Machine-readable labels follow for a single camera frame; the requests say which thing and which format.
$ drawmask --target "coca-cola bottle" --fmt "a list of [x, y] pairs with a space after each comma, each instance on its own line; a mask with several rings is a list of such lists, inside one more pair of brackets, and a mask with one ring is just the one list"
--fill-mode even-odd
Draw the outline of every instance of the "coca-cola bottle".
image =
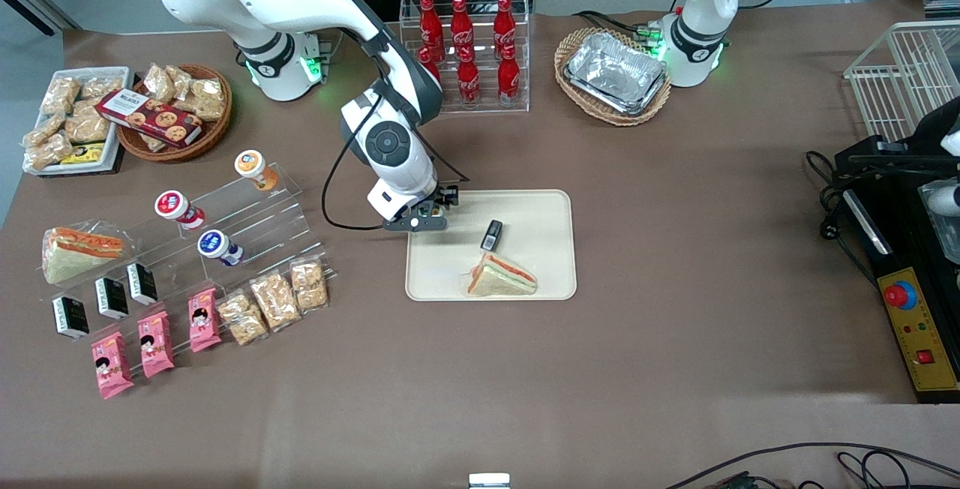
[[493, 55], [501, 58], [504, 45], [514, 45], [514, 34], [517, 31], [517, 22], [512, 13], [513, 0], [497, 0], [496, 18], [493, 20]]
[[476, 109], [480, 104], [480, 71], [473, 62], [473, 46], [458, 48], [457, 58], [460, 59], [460, 66], [457, 67], [460, 102], [464, 109]]
[[442, 62], [446, 57], [443, 49], [443, 26], [433, 8], [433, 0], [421, 0], [421, 37], [423, 46], [430, 51], [431, 61]]
[[437, 68], [436, 63], [433, 62], [433, 59], [430, 56], [430, 49], [421, 46], [417, 51], [417, 56], [419, 61], [423, 64], [427, 71], [430, 71], [430, 74], [436, 77], [436, 81], [440, 81], [440, 69]]
[[467, 0], [453, 0], [450, 35], [453, 37], [454, 51], [459, 53], [463, 48], [473, 51], [473, 22], [470, 22], [470, 17], [467, 16]]
[[521, 96], [521, 66], [517, 65], [517, 47], [504, 45], [503, 59], [500, 68], [496, 70], [496, 81], [499, 87], [500, 105], [513, 109]]

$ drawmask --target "white wire rack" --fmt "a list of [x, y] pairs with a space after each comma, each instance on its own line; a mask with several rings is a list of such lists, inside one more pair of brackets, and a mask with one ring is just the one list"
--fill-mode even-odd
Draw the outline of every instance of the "white wire rack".
[[960, 95], [960, 20], [891, 25], [850, 67], [869, 134], [888, 143], [909, 137], [926, 113]]

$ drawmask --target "clear acrylic display stand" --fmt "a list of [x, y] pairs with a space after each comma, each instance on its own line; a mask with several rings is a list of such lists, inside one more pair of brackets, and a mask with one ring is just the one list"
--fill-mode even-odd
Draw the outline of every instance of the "clear acrylic display stand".
[[[530, 110], [530, 0], [513, 0], [514, 20], [517, 21], [514, 43], [517, 44], [517, 64], [520, 66], [520, 97], [517, 106], [507, 109], [497, 99], [497, 68], [500, 62], [494, 58], [494, 18], [497, 17], [497, 0], [466, 0], [466, 12], [473, 21], [473, 50], [477, 69], [480, 70], [480, 104], [476, 109], [465, 109], [460, 102], [457, 86], [459, 63], [450, 38], [450, 20], [453, 15], [453, 0], [433, 0], [436, 14], [443, 25], [445, 61], [436, 63], [439, 83], [443, 88], [441, 113], [518, 113]], [[400, 40], [414, 59], [423, 46], [419, 31], [419, 0], [400, 0]]]
[[[310, 232], [308, 222], [297, 200], [301, 188], [286, 175], [276, 163], [270, 165], [277, 171], [279, 182], [271, 191], [259, 191], [250, 179], [237, 178], [212, 192], [192, 199], [202, 209], [206, 222], [195, 230], [185, 230], [179, 223], [157, 217], [131, 229], [124, 229], [130, 237], [130, 250], [124, 251], [123, 259], [107, 263], [100, 268], [72, 277], [55, 285], [61, 291], [44, 298], [52, 311], [55, 298], [67, 296], [83, 303], [90, 333], [75, 342], [89, 347], [93, 342], [113, 332], [121, 332], [127, 350], [127, 360], [134, 376], [140, 370], [140, 336], [137, 321], [157, 311], [167, 311], [170, 321], [170, 338], [174, 353], [185, 351], [189, 346], [189, 317], [186, 314], [189, 298], [208, 290], [216, 289], [216, 297], [223, 298], [238, 287], [246, 287], [251, 278], [281, 266], [306, 254], [322, 249], [320, 240]], [[223, 230], [230, 240], [243, 247], [243, 261], [233, 267], [216, 259], [206, 259], [197, 250], [197, 240], [206, 230]], [[127, 264], [140, 263], [154, 274], [157, 283], [157, 304], [143, 305], [130, 298], [127, 282]], [[327, 277], [332, 275], [329, 262], [323, 261]], [[117, 321], [100, 315], [94, 281], [108, 277], [124, 285], [127, 293], [127, 308], [130, 315]], [[54, 322], [51, 312], [51, 332]], [[220, 332], [227, 325], [220, 323]]]

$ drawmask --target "red cookie box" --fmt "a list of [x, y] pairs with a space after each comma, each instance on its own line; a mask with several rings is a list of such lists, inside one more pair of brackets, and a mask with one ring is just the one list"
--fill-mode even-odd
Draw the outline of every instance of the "red cookie box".
[[188, 147], [203, 131], [202, 122], [195, 115], [129, 89], [107, 93], [94, 109], [111, 122], [174, 148]]

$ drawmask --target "sandwich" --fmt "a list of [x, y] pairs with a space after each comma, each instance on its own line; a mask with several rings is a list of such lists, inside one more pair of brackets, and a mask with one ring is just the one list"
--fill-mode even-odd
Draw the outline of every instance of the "sandwich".
[[530, 271], [494, 253], [484, 253], [471, 275], [473, 281], [466, 288], [466, 294], [471, 296], [523, 296], [537, 292], [537, 278]]

